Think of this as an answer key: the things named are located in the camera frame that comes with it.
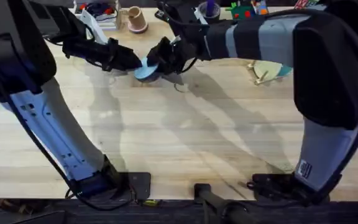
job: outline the black clamp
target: black clamp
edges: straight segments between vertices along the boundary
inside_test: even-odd
[[[83,58],[107,72],[112,69],[133,70],[142,66],[142,62],[132,49],[119,45],[118,40],[113,38],[110,38],[107,44],[99,44],[81,37],[72,38],[64,41],[63,53],[67,58]]]

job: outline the small blue item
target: small blue item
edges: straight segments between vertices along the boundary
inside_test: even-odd
[[[152,82],[156,79],[153,76],[157,69],[158,64],[147,66],[147,57],[145,57],[142,59],[142,66],[135,70],[135,78],[141,82]]]
[[[207,0],[206,2],[206,16],[212,17],[214,15],[215,0]]]

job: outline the light blue disc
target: light blue disc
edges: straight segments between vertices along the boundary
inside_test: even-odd
[[[142,66],[135,70],[135,78],[142,80],[151,76],[158,68],[158,64],[148,67],[147,57],[142,59]]]

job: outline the wood grain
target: wood grain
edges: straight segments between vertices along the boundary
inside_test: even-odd
[[[154,12],[144,10],[144,34],[124,26],[107,35],[146,56],[163,36],[173,36]],[[239,181],[258,172],[291,172],[298,161],[303,121],[292,77],[255,86],[246,60],[198,62],[183,75],[180,93],[164,80],[142,86],[133,73],[104,73],[50,48],[56,79],[78,122],[119,170],[152,174],[152,198],[191,199],[193,184],[207,182],[224,198],[251,199]],[[62,198],[66,189],[0,105],[0,198]],[[331,196],[358,200],[358,152]]]

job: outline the blue object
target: blue object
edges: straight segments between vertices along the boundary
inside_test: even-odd
[[[215,0],[207,0],[206,2],[206,16],[212,17],[214,15]]]
[[[135,78],[138,80],[144,80],[157,70],[158,64],[153,66],[147,66],[147,57],[142,59],[142,66],[135,70]]]

